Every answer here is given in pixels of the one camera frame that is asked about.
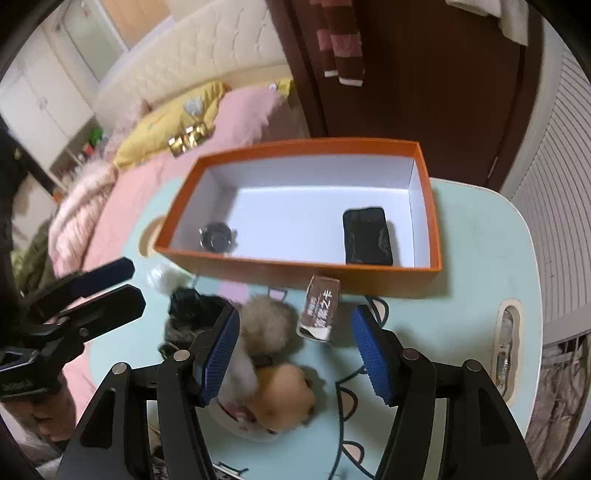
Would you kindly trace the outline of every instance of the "pink pillow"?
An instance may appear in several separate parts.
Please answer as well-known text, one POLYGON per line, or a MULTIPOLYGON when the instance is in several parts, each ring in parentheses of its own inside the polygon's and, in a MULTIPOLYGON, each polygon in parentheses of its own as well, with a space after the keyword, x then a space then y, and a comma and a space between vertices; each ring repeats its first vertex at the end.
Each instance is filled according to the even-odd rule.
POLYGON ((209 140, 215 150, 304 136, 287 99, 267 87, 249 86, 226 93, 209 140))
POLYGON ((115 124, 113 134, 109 138, 103 153, 103 159, 113 161, 117 151, 129 134, 138 125, 142 117, 150 112, 150 106, 143 98, 136 100, 131 106, 121 114, 115 124))

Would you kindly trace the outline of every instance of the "gold object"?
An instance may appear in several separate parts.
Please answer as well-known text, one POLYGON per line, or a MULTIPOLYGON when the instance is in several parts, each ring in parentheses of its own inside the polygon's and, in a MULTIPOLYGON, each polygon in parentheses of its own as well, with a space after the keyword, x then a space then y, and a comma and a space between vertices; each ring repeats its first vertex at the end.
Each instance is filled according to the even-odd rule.
POLYGON ((214 130, 214 128, 208 129, 203 122, 197 122, 190 127, 181 129, 178 135, 168 140, 168 147, 176 158, 201 145, 213 135, 214 130))
POLYGON ((187 152, 189 149, 183 143, 183 137, 181 135, 177 135, 176 137, 172 137, 168 140, 168 147, 170 151, 173 153, 174 158, 177 158, 187 152))

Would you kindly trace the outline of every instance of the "white towel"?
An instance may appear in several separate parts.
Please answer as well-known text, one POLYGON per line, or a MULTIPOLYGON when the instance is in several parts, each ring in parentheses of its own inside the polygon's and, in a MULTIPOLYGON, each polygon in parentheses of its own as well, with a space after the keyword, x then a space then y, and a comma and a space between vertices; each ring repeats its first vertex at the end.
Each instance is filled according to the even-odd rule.
POLYGON ((481 17, 499 18, 499 28, 509 40, 527 46, 528 5, 525 0, 446 0, 448 5, 481 17))

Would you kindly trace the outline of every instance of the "hanging towel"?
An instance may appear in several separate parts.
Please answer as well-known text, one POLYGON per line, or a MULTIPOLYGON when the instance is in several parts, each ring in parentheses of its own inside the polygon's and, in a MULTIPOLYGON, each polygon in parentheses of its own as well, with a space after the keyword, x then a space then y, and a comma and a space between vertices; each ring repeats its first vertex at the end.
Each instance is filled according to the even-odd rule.
POLYGON ((324 68, 325 77, 336 77, 335 54, 330 39, 330 31, 326 23, 326 16, 320 0, 310 0, 313 15, 316 20, 316 37, 318 38, 318 47, 320 49, 320 62, 324 68))
POLYGON ((320 0, 330 30, 339 82, 343 85, 363 85, 363 54, 361 34, 357 26, 352 0, 320 0))
POLYGON ((499 18, 499 28, 509 40, 527 46, 528 5, 525 0, 446 0, 448 5, 483 17, 499 18))

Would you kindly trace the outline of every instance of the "white wardrobe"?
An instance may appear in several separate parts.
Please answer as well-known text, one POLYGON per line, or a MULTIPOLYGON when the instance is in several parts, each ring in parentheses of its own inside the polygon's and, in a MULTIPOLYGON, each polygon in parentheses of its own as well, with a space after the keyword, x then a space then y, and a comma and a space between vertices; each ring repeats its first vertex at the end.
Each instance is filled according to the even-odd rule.
MULTIPOLYGON (((0 82, 0 113, 11 134, 59 184, 51 167, 93 112, 39 28, 0 82)), ((29 176, 15 200, 15 245, 25 248, 55 208, 49 193, 29 176)))

